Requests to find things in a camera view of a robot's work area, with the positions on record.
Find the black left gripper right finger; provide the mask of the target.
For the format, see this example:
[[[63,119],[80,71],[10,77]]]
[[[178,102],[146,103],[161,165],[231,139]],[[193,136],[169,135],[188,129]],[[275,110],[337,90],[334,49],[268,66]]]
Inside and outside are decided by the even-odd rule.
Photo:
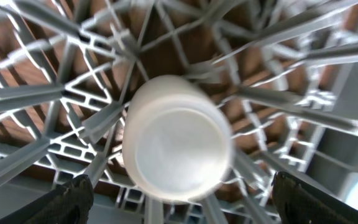
[[[358,210],[287,172],[277,172],[272,185],[283,224],[358,224]]]

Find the white plastic cup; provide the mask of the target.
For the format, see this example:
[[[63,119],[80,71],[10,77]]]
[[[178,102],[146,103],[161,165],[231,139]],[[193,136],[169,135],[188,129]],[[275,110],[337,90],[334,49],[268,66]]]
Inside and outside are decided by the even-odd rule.
[[[143,84],[126,116],[126,172],[163,202],[197,201],[217,190],[234,158],[229,121],[199,87],[177,75]]]

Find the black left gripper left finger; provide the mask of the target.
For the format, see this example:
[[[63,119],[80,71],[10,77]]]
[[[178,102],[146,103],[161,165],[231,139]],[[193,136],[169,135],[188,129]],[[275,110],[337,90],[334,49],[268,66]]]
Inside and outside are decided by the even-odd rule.
[[[81,174],[0,219],[0,224],[86,224],[94,202],[90,178]]]

